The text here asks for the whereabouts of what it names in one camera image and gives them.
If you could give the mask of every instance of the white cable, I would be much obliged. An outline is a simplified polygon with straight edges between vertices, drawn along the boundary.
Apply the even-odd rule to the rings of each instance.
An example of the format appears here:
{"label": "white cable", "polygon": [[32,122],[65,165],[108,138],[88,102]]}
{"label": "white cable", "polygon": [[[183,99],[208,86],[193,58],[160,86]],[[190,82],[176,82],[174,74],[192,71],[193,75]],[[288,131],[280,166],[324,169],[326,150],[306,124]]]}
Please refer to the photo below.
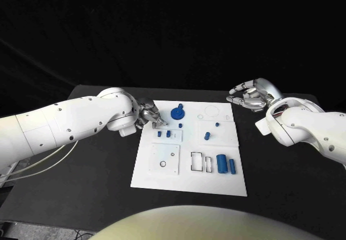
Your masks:
{"label": "white cable", "polygon": [[39,171],[39,172],[36,172],[36,173],[33,173],[33,174],[30,174],[30,175],[26,175],[26,176],[13,178],[13,179],[10,179],[10,180],[6,180],[6,181],[3,181],[1,183],[6,183],[6,182],[9,182],[9,181],[13,181],[13,180],[17,180],[17,179],[23,179],[23,178],[32,177],[32,176],[35,176],[35,175],[37,175],[37,174],[42,174],[46,170],[49,170],[53,166],[56,166],[56,165],[59,164],[59,162],[66,158],[66,156],[71,154],[71,152],[72,152],[76,144],[78,144],[78,141],[75,142],[74,147],[71,148],[71,150],[69,150],[69,152],[66,153],[65,157],[63,157],[50,167],[48,167],[45,170],[42,170],[42,171]]}
{"label": "white cable", "polygon": [[4,178],[4,177],[7,177],[7,176],[10,176],[10,175],[14,175],[14,174],[22,173],[25,170],[27,170],[27,169],[30,169],[32,167],[35,167],[35,166],[36,166],[37,164],[40,164],[45,160],[48,160],[48,159],[63,149],[65,146],[66,146],[66,145],[61,146],[59,149],[58,149],[50,155],[48,155],[42,160],[39,160],[32,166],[26,167],[25,169],[22,169],[22,170],[19,170],[19,171],[16,171],[16,172],[12,172],[12,173],[7,174],[7,175],[1,175],[1,176],[0,176],[0,179]]}

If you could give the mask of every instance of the blue object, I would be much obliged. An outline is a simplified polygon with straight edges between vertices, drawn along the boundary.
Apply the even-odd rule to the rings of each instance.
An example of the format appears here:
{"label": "blue object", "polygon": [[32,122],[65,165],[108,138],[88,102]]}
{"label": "blue object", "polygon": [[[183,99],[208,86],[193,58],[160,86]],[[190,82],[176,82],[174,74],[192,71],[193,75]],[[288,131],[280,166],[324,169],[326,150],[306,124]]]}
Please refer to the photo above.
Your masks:
{"label": "blue object", "polygon": [[186,112],[183,110],[183,104],[179,103],[177,107],[172,109],[170,116],[173,119],[180,120],[186,115]]}
{"label": "blue object", "polygon": [[235,166],[235,160],[229,159],[229,167],[231,167],[231,173],[236,174],[236,166]]}
{"label": "blue object", "polygon": [[216,161],[218,161],[218,173],[226,174],[229,172],[226,155],[225,154],[216,155]]}
{"label": "blue object", "polygon": [[206,132],[206,133],[205,133],[205,136],[203,136],[203,139],[205,139],[205,140],[209,140],[209,137],[210,137],[210,133]]}

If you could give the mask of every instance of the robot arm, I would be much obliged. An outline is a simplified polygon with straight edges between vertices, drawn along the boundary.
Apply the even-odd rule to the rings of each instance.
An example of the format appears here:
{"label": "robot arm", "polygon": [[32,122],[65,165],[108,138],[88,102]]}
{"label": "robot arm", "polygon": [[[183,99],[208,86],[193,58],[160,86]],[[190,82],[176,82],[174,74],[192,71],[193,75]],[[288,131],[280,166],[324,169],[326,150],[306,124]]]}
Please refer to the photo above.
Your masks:
{"label": "robot arm", "polygon": [[148,121],[154,127],[167,124],[154,101],[147,98],[137,101],[115,87],[97,96],[71,99],[0,118],[0,169],[95,135],[105,126],[124,137],[136,133]]}
{"label": "robot arm", "polygon": [[324,157],[346,164],[346,114],[324,112],[306,99],[284,98],[264,78],[238,85],[229,93],[241,90],[245,90],[244,98],[229,96],[229,102],[254,112],[262,111],[268,106],[265,118],[255,123],[262,135],[271,133],[287,147],[306,142]]}

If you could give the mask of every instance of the table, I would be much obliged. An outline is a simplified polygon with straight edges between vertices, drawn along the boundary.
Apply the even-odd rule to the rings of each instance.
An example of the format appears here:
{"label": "table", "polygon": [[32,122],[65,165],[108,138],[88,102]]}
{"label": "table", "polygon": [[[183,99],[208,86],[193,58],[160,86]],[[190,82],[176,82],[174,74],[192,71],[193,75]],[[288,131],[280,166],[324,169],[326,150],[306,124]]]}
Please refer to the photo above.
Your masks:
{"label": "table", "polygon": [[[79,85],[69,99],[95,96],[107,87]],[[124,87],[136,98],[226,103],[226,91]],[[287,94],[317,101],[309,94]],[[63,162],[22,179],[0,208],[0,220],[99,231],[153,208],[202,205],[275,219],[326,239],[345,236],[346,170],[306,143],[283,146],[262,136],[255,122],[265,113],[232,105],[248,197],[131,188],[141,131],[121,137],[104,129],[79,141]],[[27,173],[46,168],[72,146]],[[36,162],[46,153],[32,158]]]}

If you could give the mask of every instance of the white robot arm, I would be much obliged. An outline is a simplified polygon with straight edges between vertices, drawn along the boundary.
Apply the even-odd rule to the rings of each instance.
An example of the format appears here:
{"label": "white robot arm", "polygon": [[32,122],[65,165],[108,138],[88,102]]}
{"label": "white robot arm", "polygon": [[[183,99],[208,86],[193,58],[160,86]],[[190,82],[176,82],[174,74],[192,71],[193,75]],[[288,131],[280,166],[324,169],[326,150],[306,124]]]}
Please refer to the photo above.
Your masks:
{"label": "white robot arm", "polygon": [[226,100],[254,112],[268,106],[265,118],[255,123],[262,135],[270,133],[287,147],[298,142],[313,145],[320,154],[346,164],[346,114],[324,112],[309,100],[287,97],[264,78],[248,81],[231,91],[245,90],[244,98]]}
{"label": "white robot arm", "polygon": [[107,126],[124,137],[151,121],[166,125],[154,101],[121,89],[58,102],[0,118],[0,169],[30,156],[97,134]]}

